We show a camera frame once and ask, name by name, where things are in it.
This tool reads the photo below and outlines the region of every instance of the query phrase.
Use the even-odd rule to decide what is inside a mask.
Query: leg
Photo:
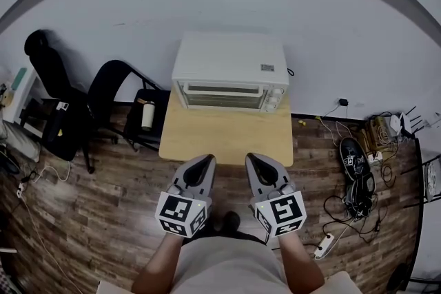
[[[201,239],[201,238],[210,238],[212,236],[217,236],[218,232],[213,227],[213,222],[211,218],[208,218],[207,222],[205,223],[205,226],[196,232],[196,234],[193,235],[193,238],[185,238],[183,245],[188,244],[189,242],[192,242],[193,240]]]
[[[238,231],[240,226],[240,217],[236,212],[229,211],[225,214],[223,218],[223,226],[219,232],[219,235],[225,236],[226,238],[241,239],[241,240],[251,240],[253,242],[259,242],[266,245],[262,240],[254,235],[242,233]]]

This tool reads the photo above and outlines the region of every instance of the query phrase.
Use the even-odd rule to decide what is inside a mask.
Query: chair backrest
[[[57,99],[66,99],[72,86],[61,57],[49,47],[44,31],[37,30],[29,35],[25,42],[25,53],[48,94]]]
[[[116,93],[131,72],[135,71],[128,64],[112,60],[104,64],[96,74],[88,92],[88,107],[99,123],[107,125],[110,122]]]

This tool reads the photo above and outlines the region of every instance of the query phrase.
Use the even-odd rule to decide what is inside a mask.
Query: oven label
[[[274,65],[260,64],[261,71],[274,71]]]

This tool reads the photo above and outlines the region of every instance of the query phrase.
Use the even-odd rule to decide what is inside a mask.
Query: toaster oven
[[[188,109],[275,112],[289,85],[280,41],[264,34],[186,32],[173,85]]]

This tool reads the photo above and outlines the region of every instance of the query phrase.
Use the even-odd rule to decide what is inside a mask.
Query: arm
[[[279,237],[288,287],[295,294],[308,294],[324,283],[322,271],[309,257],[295,232]]]
[[[167,294],[172,286],[174,272],[184,238],[167,233],[132,285],[134,294]]]

